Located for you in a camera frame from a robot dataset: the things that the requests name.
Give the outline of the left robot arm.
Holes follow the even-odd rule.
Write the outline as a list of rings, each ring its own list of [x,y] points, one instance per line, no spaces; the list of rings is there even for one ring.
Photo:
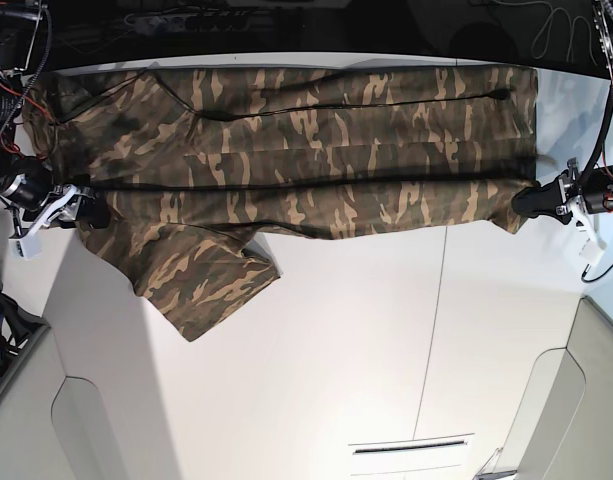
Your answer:
[[[564,225],[582,224],[592,215],[613,213],[613,164],[606,163],[605,142],[613,119],[613,4],[594,1],[593,22],[605,56],[609,87],[595,146],[585,167],[575,159],[550,183],[529,187],[512,200],[515,213],[526,218],[551,217]]]

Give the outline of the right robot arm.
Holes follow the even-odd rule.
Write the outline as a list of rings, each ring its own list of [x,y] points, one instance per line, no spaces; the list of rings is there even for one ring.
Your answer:
[[[13,217],[18,237],[29,222],[40,229],[73,228],[78,222],[102,229],[110,212],[103,199],[81,184],[59,184],[47,156],[26,155],[15,141],[25,106],[48,118],[30,98],[52,47],[53,23],[44,1],[0,1],[0,202]]]

